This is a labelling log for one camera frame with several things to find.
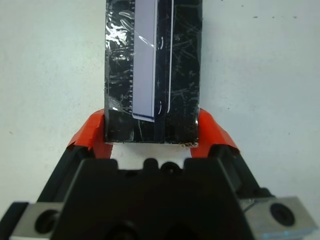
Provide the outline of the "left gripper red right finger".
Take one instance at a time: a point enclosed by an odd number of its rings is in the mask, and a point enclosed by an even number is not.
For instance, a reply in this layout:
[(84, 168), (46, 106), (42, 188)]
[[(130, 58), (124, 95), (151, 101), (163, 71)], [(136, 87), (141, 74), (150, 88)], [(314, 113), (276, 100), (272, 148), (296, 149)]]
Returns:
[(190, 149), (190, 154), (192, 158), (219, 159), (240, 199), (273, 197), (267, 188), (259, 186), (230, 135), (202, 108), (198, 116), (198, 145)]

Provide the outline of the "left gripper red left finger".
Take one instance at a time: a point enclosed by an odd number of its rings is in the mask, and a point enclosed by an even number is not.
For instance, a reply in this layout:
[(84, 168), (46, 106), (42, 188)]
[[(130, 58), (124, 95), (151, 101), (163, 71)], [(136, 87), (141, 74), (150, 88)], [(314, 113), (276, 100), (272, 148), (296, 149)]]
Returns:
[(38, 202), (63, 202), (84, 159), (109, 159), (113, 146), (105, 143), (104, 110), (91, 114), (73, 135), (45, 184)]

